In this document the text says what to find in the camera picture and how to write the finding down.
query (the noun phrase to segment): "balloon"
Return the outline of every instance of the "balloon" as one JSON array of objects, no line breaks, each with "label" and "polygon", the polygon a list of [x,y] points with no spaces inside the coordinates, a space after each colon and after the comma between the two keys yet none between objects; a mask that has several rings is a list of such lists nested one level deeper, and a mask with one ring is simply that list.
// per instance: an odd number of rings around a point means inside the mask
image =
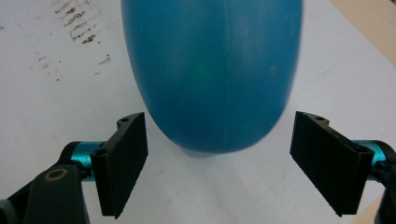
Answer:
[{"label": "balloon", "polygon": [[301,0],[122,0],[134,78],[175,143],[231,152],[276,124],[298,58]]}]

